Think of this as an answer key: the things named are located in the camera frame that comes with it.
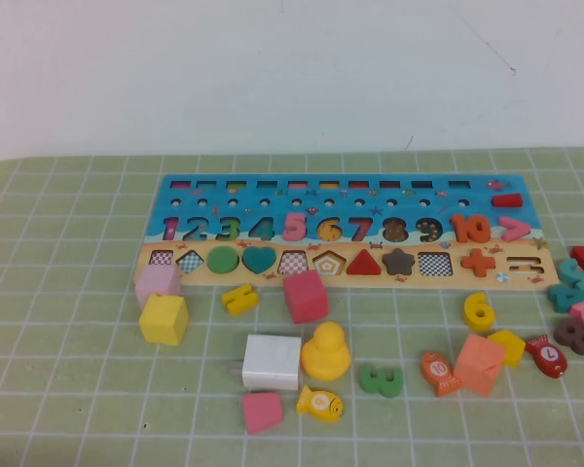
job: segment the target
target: yellow cube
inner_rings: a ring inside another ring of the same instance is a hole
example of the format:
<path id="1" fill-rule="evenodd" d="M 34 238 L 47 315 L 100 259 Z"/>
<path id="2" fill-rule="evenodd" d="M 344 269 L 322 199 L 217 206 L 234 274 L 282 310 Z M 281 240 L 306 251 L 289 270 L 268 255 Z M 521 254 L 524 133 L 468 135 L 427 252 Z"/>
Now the yellow cube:
<path id="1" fill-rule="evenodd" d="M 487 336 L 487 339 L 495 343 L 499 343 L 506 347 L 506 354 L 504 355 L 504 365 L 507 367 L 516 367 L 524 355 L 524 348 L 526 342 L 515 336 L 508 329 L 502 329 L 496 333 Z"/>
<path id="2" fill-rule="evenodd" d="M 188 327 L 188 308 L 183 297 L 152 294 L 138 325 L 145 341 L 179 345 Z"/>

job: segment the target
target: light pink cube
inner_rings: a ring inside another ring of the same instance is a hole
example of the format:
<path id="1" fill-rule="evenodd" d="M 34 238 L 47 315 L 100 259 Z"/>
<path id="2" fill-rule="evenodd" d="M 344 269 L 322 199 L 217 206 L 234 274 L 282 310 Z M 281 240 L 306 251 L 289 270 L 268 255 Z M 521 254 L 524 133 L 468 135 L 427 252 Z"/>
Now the light pink cube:
<path id="1" fill-rule="evenodd" d="M 181 290 L 176 265 L 146 265 L 136 282 L 136 298 L 141 309 L 152 294 L 177 296 Z"/>
<path id="2" fill-rule="evenodd" d="M 242 396 L 244 425 L 249 435 L 268 430 L 283 421 L 281 398 L 276 392 L 255 392 Z"/>
<path id="3" fill-rule="evenodd" d="M 315 269 L 283 279 L 283 294 L 296 324 L 309 323 L 329 315 L 329 297 Z"/>

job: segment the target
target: red rectangle block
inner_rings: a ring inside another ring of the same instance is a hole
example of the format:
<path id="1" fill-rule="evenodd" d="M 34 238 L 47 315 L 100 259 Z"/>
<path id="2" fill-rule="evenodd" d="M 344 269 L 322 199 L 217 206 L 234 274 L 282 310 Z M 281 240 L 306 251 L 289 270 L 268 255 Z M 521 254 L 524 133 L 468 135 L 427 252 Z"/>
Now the red rectangle block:
<path id="1" fill-rule="evenodd" d="M 519 193 L 495 195 L 491 198 L 491 204 L 493 207 L 522 207 L 524 205 L 524 199 Z"/>

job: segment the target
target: starfish illustration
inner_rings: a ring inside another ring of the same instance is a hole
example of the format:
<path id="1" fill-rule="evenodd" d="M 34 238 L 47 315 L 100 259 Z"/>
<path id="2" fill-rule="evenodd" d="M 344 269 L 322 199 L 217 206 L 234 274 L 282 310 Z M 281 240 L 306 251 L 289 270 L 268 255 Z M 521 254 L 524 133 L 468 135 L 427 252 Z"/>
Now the starfish illustration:
<path id="1" fill-rule="evenodd" d="M 541 248 L 547 248 L 547 240 L 543 237 L 541 238 L 533 238 L 532 239 L 532 243 L 530 244 L 532 246 L 535 246 L 537 250 L 540 250 Z"/>

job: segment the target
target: orange block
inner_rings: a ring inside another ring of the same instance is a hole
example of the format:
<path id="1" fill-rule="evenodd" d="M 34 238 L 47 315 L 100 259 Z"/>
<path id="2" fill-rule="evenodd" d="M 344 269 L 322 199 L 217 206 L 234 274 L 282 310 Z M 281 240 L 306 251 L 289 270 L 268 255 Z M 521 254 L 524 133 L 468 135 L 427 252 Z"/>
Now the orange block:
<path id="1" fill-rule="evenodd" d="M 487 269 L 495 269 L 495 258 L 483 256 L 480 248 L 474 248 L 469 256 L 460 260 L 460 266 L 464 269 L 473 269 L 476 277 L 487 277 Z"/>
<path id="2" fill-rule="evenodd" d="M 455 365 L 461 386 L 481 396 L 489 396 L 502 369 L 506 347 L 477 334 L 465 340 Z"/>

